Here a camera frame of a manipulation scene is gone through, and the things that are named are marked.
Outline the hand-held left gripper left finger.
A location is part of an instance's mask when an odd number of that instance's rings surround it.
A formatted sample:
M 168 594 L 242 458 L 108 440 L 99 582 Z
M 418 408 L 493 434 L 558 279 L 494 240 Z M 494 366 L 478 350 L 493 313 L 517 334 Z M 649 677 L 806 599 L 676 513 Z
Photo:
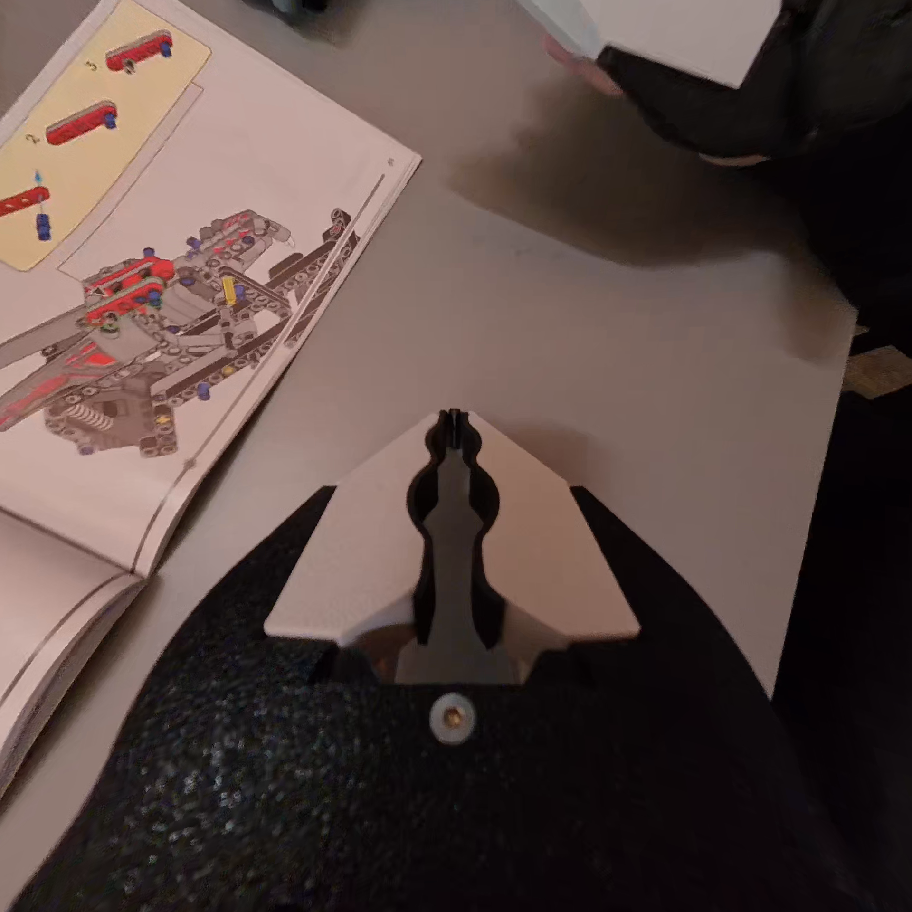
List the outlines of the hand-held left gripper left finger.
M 329 500 L 264 631 L 325 641 L 364 658 L 384 683 L 435 607 L 428 517 L 439 505 L 439 469 L 453 441 L 452 413 L 422 419 L 348 473 Z

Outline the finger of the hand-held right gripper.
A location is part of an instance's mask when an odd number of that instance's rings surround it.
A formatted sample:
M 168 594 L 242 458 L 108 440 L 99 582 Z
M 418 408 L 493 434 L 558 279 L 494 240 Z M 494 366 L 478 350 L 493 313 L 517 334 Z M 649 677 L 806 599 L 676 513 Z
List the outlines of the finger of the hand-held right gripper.
M 620 51 L 739 88 L 781 15 L 780 1 L 520 1 L 564 50 Z

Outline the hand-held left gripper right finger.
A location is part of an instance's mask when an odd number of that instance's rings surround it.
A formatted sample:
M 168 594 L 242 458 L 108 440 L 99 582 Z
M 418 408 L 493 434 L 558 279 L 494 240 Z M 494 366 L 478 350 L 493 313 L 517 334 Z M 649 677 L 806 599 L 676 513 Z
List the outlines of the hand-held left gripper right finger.
M 630 641 L 641 625 L 566 480 L 480 415 L 459 412 L 454 434 L 470 468 L 482 593 L 524 683 L 545 652 Z

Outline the grey desk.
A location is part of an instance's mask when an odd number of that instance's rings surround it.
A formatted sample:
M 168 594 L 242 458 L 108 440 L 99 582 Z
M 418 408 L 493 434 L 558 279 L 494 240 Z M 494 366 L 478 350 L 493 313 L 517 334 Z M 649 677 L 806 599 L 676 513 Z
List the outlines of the grey desk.
M 786 207 L 659 142 L 515 2 L 188 2 L 423 158 L 2 804 L 2 910 L 165 645 L 313 492 L 438 409 L 587 487 L 776 680 L 854 316 Z

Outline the person's right hand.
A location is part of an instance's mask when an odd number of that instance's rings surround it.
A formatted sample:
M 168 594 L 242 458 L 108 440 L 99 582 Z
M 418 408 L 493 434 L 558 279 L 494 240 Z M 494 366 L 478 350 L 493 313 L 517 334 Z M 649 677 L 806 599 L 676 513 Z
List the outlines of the person's right hand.
M 610 75 L 601 69 L 598 63 L 572 54 L 562 47 L 552 36 L 545 34 L 542 45 L 545 52 L 568 73 L 579 78 L 607 97 L 623 97 L 623 89 L 615 83 Z

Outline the person's dark clothing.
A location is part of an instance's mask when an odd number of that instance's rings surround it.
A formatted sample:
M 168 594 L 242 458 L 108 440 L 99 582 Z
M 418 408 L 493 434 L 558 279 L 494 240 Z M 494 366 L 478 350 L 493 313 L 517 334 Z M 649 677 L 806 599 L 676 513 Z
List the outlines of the person's dark clothing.
M 865 910 L 910 910 L 910 108 L 762 168 L 856 309 L 772 703 Z

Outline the dark object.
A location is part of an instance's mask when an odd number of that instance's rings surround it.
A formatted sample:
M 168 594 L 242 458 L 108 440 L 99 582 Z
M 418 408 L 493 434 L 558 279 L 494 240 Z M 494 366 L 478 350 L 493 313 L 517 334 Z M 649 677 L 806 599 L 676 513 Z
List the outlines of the dark object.
M 256 8 L 280 18 L 291 26 L 297 26 L 308 17 L 324 14 L 331 1 L 244 1 L 246 6 Z

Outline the building toy instruction booklet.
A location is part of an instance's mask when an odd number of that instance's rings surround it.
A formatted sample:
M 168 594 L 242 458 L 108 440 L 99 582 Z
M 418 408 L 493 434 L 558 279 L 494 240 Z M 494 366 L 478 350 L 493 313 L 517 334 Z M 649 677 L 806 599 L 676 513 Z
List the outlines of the building toy instruction booklet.
M 3 794 L 419 164 L 179 2 L 2 117 Z

